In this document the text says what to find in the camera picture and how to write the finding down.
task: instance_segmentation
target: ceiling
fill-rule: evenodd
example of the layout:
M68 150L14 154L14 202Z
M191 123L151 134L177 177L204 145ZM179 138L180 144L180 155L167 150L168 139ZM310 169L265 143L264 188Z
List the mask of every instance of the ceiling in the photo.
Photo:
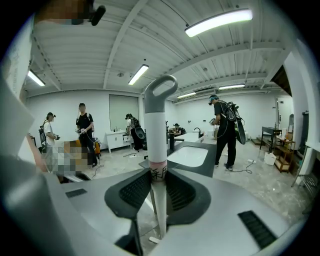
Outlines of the ceiling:
M32 34L28 97L68 90L143 93L163 74L174 75L183 93L245 83L241 91L281 90L271 81L288 56L284 26L259 0L95 0L106 13L97 26L42 22ZM253 20L224 25L192 38L186 25L236 9ZM134 84L142 64L147 72ZM157 93L170 87L163 86Z

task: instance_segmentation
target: handle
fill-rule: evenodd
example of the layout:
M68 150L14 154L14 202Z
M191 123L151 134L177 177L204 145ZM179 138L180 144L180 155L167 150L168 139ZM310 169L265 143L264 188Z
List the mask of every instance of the handle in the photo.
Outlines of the handle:
M165 81L172 81L173 87L155 96L154 91ZM165 100L178 89L178 81L173 75L165 74L150 83L145 89L145 113L165 112Z

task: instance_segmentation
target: faucet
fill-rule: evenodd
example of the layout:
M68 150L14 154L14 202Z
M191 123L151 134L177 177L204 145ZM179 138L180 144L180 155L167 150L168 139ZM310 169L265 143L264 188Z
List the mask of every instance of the faucet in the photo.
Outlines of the faucet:
M200 138L201 138L201 136L200 136L200 134L201 134L201 130L200 130L200 128L199 128L199 127L196 127L196 128L194 128L194 131L195 131L196 129L199 129L198 139L200 139Z

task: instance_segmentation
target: black backpack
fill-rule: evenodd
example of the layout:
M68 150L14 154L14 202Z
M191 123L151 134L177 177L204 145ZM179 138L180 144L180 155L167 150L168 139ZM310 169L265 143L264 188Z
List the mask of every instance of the black backpack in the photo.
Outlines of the black backpack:
M238 113L238 108L239 106L237 106L236 104L234 104L232 101L226 103L223 100L219 100L219 102L222 102L225 104L225 108L222 107L222 111L223 111L223 115L224 117L228 120L228 121L233 121L233 122L237 122L237 121L241 121L243 120L239 113Z
M186 133L187 133L187 132L186 132L186 129L181 127L181 135L184 135L184 134L186 134Z
M140 127L141 127L141 125L140 125L140 123L139 123L139 120L136 119L135 117L132 117L131 122L133 123L134 129L137 129L137 128L140 128Z
M44 142L46 142L47 138L46 138L46 134L45 134L45 131L44 131L44 126L45 126L45 123L48 123L48 121L44 121L43 125L40 126L40 129L39 129L39 134L40 134L40 141L41 141L41 144L43 144Z

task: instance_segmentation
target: fluorescent light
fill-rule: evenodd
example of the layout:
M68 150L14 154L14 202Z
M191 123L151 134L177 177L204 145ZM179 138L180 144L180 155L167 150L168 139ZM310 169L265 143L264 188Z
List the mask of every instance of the fluorescent light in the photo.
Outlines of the fluorescent light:
M195 94L196 94L195 92L191 92L191 93L188 93L188 94L185 94L185 95L178 96L177 98L181 99L181 98L188 97L188 96L195 95Z
M220 86L219 90L226 90L226 89L234 89L234 88L242 88L245 87L245 84L235 84L235 85L227 85L227 86Z
M143 64L139 70L134 74L134 76L131 78L130 82L128 83L130 86L132 86L138 79L139 77L141 77L144 72L147 71L147 69L149 68L148 65Z
M234 22L250 21L252 18L253 14L250 9L235 10L202 20L184 31L192 38L204 31Z
M44 82L42 82L41 79L39 77L37 77L31 70L28 72L28 77L30 77L38 85L45 86Z

